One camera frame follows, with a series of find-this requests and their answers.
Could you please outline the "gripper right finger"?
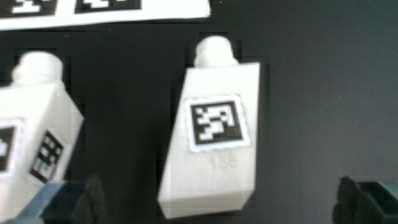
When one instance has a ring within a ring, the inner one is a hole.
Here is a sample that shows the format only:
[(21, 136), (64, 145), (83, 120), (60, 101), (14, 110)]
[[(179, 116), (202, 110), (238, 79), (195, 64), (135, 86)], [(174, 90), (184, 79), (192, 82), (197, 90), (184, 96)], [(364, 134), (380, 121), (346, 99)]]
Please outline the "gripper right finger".
[(398, 182), (341, 178), (334, 224), (398, 224)]

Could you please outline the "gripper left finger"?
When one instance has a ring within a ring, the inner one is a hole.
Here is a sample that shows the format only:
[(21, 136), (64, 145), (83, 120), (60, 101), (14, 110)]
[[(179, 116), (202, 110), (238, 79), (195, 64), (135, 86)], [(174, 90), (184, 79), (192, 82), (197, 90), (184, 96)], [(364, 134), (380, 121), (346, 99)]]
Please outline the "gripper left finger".
[(97, 175), (62, 184), (39, 215), (44, 224), (106, 224), (106, 202)]

